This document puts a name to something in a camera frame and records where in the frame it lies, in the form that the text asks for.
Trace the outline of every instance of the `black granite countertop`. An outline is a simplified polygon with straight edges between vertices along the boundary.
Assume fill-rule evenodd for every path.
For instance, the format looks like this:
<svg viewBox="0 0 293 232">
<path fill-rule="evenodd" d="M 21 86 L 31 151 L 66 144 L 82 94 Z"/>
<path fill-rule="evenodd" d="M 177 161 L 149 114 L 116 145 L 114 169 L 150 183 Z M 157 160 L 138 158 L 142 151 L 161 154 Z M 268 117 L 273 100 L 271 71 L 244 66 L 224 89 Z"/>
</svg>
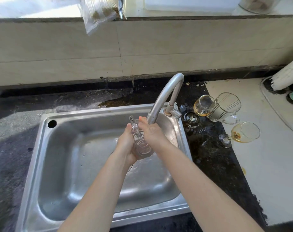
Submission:
<svg viewBox="0 0 293 232">
<path fill-rule="evenodd" d="M 110 89 L 0 98 L 0 231 L 14 231 L 23 188 L 41 114 L 154 103 L 169 78 L 135 80 Z M 177 98 L 183 115 L 192 111 L 197 98 L 208 94 L 202 82 L 184 83 Z M 262 208 L 251 193 L 232 148 L 217 142 L 225 133 L 221 123 L 204 124 L 187 134 L 194 163 L 245 209 L 262 227 Z M 201 231 L 191 213 L 113 228 L 111 231 Z"/>
</svg>

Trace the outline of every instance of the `sink basin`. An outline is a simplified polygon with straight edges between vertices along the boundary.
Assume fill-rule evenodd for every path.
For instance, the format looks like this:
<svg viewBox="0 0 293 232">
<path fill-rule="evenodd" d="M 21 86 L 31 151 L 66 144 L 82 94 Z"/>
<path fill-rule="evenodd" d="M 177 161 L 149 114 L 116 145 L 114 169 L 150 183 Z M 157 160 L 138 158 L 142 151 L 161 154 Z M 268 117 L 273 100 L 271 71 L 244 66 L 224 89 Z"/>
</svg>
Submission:
<svg viewBox="0 0 293 232">
<path fill-rule="evenodd" d="M 29 167 L 16 231 L 56 231 L 82 199 L 129 122 L 153 104 L 43 115 Z M 157 124 L 191 159 L 181 120 Z M 153 154 L 127 172 L 111 227 L 189 212 L 169 171 Z"/>
</svg>

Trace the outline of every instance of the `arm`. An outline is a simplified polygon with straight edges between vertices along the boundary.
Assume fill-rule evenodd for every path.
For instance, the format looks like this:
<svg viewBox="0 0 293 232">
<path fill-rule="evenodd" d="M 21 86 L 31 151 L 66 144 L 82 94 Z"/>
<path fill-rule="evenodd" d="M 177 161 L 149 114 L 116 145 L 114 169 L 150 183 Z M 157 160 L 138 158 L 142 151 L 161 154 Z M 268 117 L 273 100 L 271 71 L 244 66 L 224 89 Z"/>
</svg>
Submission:
<svg viewBox="0 0 293 232">
<path fill-rule="evenodd" d="M 109 156 L 81 201 L 59 228 L 68 231 L 109 231 L 114 209 L 128 171 L 137 160 L 130 153 L 133 146 L 131 125 L 119 137 L 115 151 Z"/>
<path fill-rule="evenodd" d="M 172 145 L 157 124 L 139 117 L 145 140 L 156 151 L 204 232 L 261 231 L 260 226 L 187 156 Z"/>
</svg>

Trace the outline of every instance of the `glass mug handle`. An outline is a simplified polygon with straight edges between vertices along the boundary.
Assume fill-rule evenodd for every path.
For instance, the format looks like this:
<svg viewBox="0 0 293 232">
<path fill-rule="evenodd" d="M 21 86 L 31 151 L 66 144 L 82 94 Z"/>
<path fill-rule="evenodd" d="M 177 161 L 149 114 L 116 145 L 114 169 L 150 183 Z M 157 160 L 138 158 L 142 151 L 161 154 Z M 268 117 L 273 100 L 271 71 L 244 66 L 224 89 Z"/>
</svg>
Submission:
<svg viewBox="0 0 293 232">
<path fill-rule="evenodd" d="M 226 121 L 225 118 L 224 118 L 221 122 L 222 122 L 222 123 L 225 123 L 225 124 L 228 124 L 228 125 L 234 125 L 234 124 L 240 122 L 240 119 L 239 119 L 239 117 L 237 116 L 236 113 L 234 113 L 234 114 L 228 116 L 227 118 L 229 118 L 229 117 L 232 117 L 232 118 L 234 119 L 234 122 L 233 122 L 233 123 L 231 123 L 231 122 L 229 122 L 229 121 Z"/>
</svg>

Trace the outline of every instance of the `faucet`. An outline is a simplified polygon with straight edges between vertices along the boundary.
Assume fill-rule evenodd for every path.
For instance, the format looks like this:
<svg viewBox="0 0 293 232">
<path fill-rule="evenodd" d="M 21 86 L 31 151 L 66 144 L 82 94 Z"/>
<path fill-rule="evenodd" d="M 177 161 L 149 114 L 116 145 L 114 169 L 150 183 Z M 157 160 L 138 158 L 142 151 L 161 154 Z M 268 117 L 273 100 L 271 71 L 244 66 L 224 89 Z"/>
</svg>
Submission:
<svg viewBox="0 0 293 232">
<path fill-rule="evenodd" d="M 174 109 L 174 104 L 176 101 L 176 98 L 180 92 L 181 86 L 184 81 L 184 75 L 182 73 L 175 74 L 170 81 L 167 83 L 167 85 L 164 87 L 164 89 L 161 91 L 160 95 L 156 99 L 156 102 L 154 103 L 151 111 L 147 115 L 147 121 L 149 124 L 154 124 L 156 122 L 156 119 L 158 117 L 158 114 L 160 110 L 162 109 L 165 101 L 171 94 L 172 90 L 173 93 L 171 95 L 171 99 L 164 110 L 164 114 L 166 116 L 174 116 L 176 119 L 179 119 L 182 115 L 182 113 L 176 109 Z"/>
</svg>

